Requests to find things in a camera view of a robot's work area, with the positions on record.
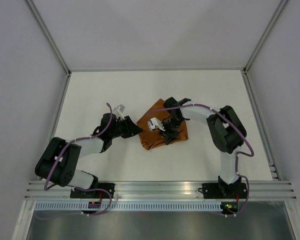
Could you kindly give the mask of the orange cloth napkin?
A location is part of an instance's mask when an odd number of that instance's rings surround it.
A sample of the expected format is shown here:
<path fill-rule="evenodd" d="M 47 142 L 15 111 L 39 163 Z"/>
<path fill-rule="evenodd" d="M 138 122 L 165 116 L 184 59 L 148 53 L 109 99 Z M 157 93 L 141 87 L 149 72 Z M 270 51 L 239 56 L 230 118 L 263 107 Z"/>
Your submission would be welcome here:
<path fill-rule="evenodd" d="M 168 108 L 168 106 L 165 106 L 165 101 L 160 98 L 136 123 L 138 127 L 143 129 L 143 132 L 138 135 L 142 146 L 146 150 L 151 150 L 166 145 L 163 138 L 160 135 L 160 130 L 157 129 L 152 131 L 148 127 L 148 120 L 149 120 L 148 114 L 150 115 L 151 118 L 157 118 L 160 121 L 170 121 L 171 123 L 173 122 L 172 115 L 168 113 L 166 110 L 150 113 L 151 111 L 159 110 L 163 108 Z M 181 141 L 187 141 L 189 139 L 188 129 L 185 121 L 183 121 L 178 125 L 178 130 L 182 131 L 180 133 L 181 140 L 173 141 L 171 144 L 181 142 Z"/>

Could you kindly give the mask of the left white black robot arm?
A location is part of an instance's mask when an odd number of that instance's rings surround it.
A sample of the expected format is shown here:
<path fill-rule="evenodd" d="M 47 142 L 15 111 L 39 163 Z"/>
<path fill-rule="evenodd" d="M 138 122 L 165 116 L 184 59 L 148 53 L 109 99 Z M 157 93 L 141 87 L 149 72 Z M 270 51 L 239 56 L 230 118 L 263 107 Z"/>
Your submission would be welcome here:
<path fill-rule="evenodd" d="M 35 175 L 46 180 L 45 190 L 50 188 L 48 183 L 51 182 L 60 187 L 77 187 L 88 198 L 94 198 L 99 193 L 98 178 L 78 170 L 79 159 L 107 151 L 113 139 L 127 139 L 142 132 L 129 116 L 105 113 L 90 136 L 70 141 L 53 137 L 35 166 Z"/>

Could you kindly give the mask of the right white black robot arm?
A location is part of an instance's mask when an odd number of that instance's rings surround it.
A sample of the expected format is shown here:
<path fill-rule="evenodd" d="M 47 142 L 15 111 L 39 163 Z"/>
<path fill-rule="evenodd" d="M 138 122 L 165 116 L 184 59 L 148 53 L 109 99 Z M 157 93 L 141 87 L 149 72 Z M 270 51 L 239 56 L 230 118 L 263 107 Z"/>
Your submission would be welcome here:
<path fill-rule="evenodd" d="M 163 107 L 170 116 L 161 121 L 159 134 L 166 145 L 177 140 L 180 127 L 189 120 L 208 126 L 212 142 L 220 152 L 221 170 L 217 183 L 203 183 L 198 192 L 204 199 L 245 199 L 248 187 L 238 176 L 236 151 L 244 144 L 247 131 L 234 109 L 226 105 L 218 110 L 190 105 L 191 100 L 184 98 L 177 101 L 173 97 L 164 101 Z"/>

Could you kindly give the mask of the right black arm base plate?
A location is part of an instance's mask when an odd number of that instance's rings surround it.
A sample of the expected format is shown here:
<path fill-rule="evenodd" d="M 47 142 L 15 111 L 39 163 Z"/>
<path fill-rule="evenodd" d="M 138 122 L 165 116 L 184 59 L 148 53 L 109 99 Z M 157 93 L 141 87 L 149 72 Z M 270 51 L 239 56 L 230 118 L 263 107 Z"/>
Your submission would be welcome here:
<path fill-rule="evenodd" d="M 203 183 L 197 191 L 203 194 L 204 199 L 245 199 L 248 196 L 245 183 Z"/>

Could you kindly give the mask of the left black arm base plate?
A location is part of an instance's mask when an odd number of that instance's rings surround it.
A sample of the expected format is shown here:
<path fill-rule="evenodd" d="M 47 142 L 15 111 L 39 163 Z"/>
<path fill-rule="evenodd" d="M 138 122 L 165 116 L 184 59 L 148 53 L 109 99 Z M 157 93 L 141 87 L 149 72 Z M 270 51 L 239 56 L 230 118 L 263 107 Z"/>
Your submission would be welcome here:
<path fill-rule="evenodd" d="M 109 199 L 114 196 L 116 184 L 113 182 L 99 182 L 98 186 L 92 186 L 88 190 L 75 188 L 70 192 L 71 199 Z"/>

